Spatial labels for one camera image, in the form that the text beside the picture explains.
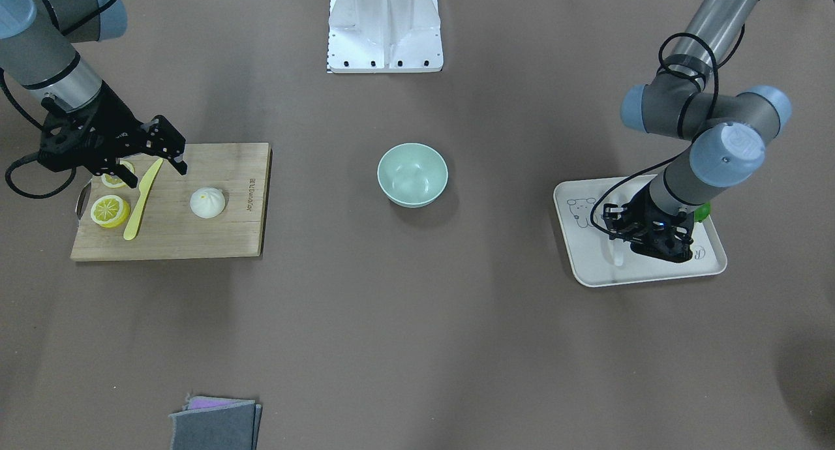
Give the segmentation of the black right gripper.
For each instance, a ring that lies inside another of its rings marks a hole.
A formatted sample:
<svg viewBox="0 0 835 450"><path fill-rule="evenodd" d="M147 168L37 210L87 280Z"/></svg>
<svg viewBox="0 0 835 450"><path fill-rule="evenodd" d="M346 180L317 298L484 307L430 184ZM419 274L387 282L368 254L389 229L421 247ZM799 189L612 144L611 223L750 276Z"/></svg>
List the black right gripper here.
<svg viewBox="0 0 835 450"><path fill-rule="evenodd" d="M184 136L165 116L141 123L107 82L102 82L89 103L73 112L60 108L51 94L41 105L48 114L40 135L38 163L48 170L84 166L91 173L116 175L135 185L136 172L114 165L118 158L143 152L167 160L180 175L187 173Z"/></svg>

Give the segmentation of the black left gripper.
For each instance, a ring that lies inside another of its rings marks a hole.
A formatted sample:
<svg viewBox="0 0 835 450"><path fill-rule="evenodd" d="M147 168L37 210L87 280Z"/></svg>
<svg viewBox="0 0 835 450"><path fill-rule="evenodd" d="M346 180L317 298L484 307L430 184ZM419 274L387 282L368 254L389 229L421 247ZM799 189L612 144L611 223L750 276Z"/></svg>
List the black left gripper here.
<svg viewBox="0 0 835 450"><path fill-rule="evenodd" d="M626 240L636 254L672 263L692 259L694 213L669 215L651 200L649 188L621 206L603 204L602 219L609 238Z"/></svg>

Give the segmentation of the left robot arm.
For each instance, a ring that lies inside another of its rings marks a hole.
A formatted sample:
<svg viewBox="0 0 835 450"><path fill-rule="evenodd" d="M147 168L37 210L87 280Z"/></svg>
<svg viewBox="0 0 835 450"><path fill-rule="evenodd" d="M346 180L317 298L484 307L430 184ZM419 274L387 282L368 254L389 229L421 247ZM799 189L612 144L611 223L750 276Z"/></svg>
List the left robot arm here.
<svg viewBox="0 0 835 450"><path fill-rule="evenodd" d="M658 54L653 81L624 97L624 125L689 141L629 202L597 202L592 209L594 227L627 242L636 254L672 263L690 260L698 210L751 177L790 120L790 100L775 87L757 85L736 96L723 96L718 87L706 91L736 51L758 1L702 1L686 30L674 34L671 54Z"/></svg>

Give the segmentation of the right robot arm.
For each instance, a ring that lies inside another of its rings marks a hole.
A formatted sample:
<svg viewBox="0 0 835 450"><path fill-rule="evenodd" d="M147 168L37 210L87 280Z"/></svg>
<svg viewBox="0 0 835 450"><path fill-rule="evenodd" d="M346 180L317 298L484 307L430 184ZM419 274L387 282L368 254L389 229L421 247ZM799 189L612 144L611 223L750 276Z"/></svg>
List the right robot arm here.
<svg viewBox="0 0 835 450"><path fill-rule="evenodd" d="M149 154L186 174L186 141L163 116L140 122L84 61L75 45L122 37L122 0L2 0L2 74L10 75L46 111L40 146L9 167L30 162L52 172L86 168L137 185L122 158Z"/></svg>

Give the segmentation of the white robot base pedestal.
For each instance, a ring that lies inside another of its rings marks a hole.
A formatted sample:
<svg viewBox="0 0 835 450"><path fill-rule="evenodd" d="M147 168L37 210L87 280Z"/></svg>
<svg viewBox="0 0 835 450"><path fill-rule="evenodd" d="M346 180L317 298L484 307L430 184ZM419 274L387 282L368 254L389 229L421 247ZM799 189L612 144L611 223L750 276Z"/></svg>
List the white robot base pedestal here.
<svg viewBox="0 0 835 450"><path fill-rule="evenodd" d="M428 73L444 68L438 0L329 0L326 70Z"/></svg>

